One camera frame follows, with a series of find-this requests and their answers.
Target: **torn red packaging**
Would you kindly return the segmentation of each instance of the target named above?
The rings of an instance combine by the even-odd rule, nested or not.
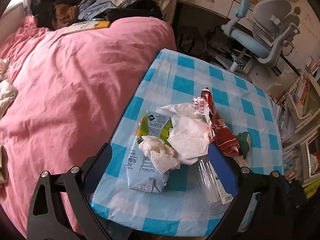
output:
[[[211,142],[215,141],[220,150],[227,156],[235,157],[239,153],[239,142],[221,119],[214,105],[209,88],[201,91],[200,97],[193,98],[196,109],[202,113],[211,129]]]

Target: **checkered tablecloth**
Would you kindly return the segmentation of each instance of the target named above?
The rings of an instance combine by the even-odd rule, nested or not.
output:
[[[146,110],[192,102],[209,87],[221,118],[234,133],[248,131],[252,152],[246,161],[252,171],[282,173],[280,134],[268,96],[251,83],[202,60],[162,50],[139,85],[111,140],[113,156],[91,206],[100,216],[137,230],[169,236],[205,236],[223,214],[212,215],[198,186],[197,166],[182,165],[170,173],[164,192],[128,188],[128,141]],[[242,221],[244,228],[256,205],[252,198]]]

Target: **metal screw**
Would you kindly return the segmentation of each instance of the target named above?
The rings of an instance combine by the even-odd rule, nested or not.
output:
[[[273,172],[272,172],[272,176],[274,176],[275,178],[278,178],[278,177],[279,177],[279,173],[276,172],[276,171],[273,171]]]
[[[71,173],[77,173],[80,170],[79,167],[72,167],[71,168]]]
[[[43,178],[45,178],[46,176],[48,176],[48,172],[47,171],[43,171],[42,173],[41,173],[41,177],[43,177]]]
[[[244,174],[249,174],[250,173],[250,169],[248,167],[242,167],[241,168],[241,172]]]

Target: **light blue chair seat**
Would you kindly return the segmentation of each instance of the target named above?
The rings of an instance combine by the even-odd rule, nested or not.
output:
[[[270,54],[270,50],[260,44],[255,38],[242,32],[241,30],[232,27],[230,36],[260,58],[265,59]]]

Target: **blue gripper pad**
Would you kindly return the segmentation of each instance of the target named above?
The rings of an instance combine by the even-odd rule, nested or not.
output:
[[[236,197],[238,194],[237,176],[226,161],[226,158],[228,157],[223,155],[215,143],[211,143],[208,147],[208,158],[217,173],[224,190],[233,197]]]

